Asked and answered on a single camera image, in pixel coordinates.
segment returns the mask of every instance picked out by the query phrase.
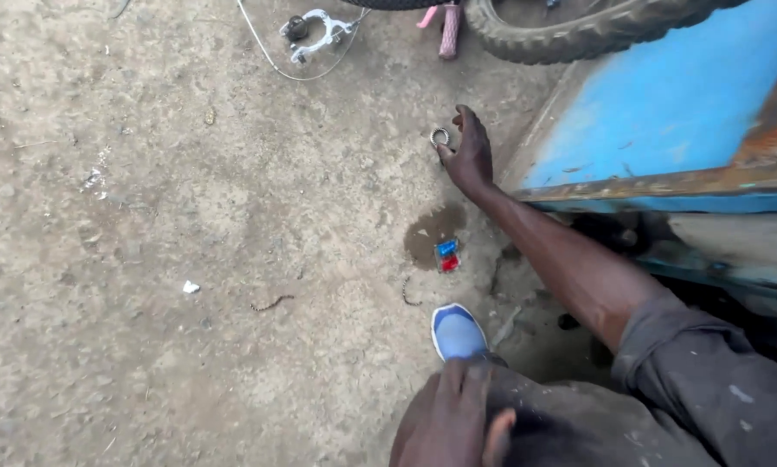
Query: person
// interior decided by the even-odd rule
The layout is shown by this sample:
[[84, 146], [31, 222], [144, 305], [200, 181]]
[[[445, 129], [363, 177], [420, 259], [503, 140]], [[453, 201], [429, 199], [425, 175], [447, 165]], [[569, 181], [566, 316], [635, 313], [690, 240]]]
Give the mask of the person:
[[487, 131], [457, 106], [453, 183], [501, 229], [567, 310], [615, 355], [625, 394], [539, 385], [487, 351], [466, 308], [433, 314], [445, 360], [400, 421], [389, 467], [777, 467], [777, 364], [743, 331], [689, 309], [630, 260], [492, 182]]

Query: shoe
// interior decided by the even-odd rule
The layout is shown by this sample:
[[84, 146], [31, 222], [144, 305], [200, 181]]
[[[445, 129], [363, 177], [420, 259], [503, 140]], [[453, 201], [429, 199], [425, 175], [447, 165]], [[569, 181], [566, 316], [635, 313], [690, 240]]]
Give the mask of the shoe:
[[487, 351], [487, 337], [472, 314], [457, 303], [444, 305], [432, 313], [432, 342], [444, 361], [468, 358]]

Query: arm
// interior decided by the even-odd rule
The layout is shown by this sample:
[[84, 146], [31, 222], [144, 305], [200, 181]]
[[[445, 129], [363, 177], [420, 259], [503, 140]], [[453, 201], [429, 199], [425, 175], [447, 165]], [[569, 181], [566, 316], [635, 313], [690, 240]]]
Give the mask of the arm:
[[633, 310], [667, 290], [631, 261], [502, 192], [492, 183], [486, 129], [468, 107], [457, 110], [460, 149], [437, 148], [449, 176], [510, 236], [570, 314], [615, 354]]

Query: oil stain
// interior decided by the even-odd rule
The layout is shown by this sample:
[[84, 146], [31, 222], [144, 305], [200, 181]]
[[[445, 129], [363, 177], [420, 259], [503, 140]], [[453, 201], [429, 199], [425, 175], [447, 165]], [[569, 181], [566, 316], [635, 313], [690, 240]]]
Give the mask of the oil stain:
[[403, 246], [414, 265], [430, 270], [437, 267], [435, 245], [454, 239], [456, 230], [466, 225], [466, 211], [457, 204], [448, 204], [417, 218], [408, 227]]

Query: blue painted metal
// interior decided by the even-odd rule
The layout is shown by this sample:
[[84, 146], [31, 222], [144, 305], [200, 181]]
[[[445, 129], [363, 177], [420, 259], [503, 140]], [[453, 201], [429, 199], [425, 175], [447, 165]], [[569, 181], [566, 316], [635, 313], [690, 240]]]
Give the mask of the blue painted metal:
[[757, 214], [777, 213], [776, 193], [739, 196], [639, 196], [620, 199], [570, 199], [530, 203], [547, 212], [620, 213], [664, 211], [669, 213]]
[[776, 80], [777, 0], [614, 54], [556, 122], [522, 188], [725, 166]]

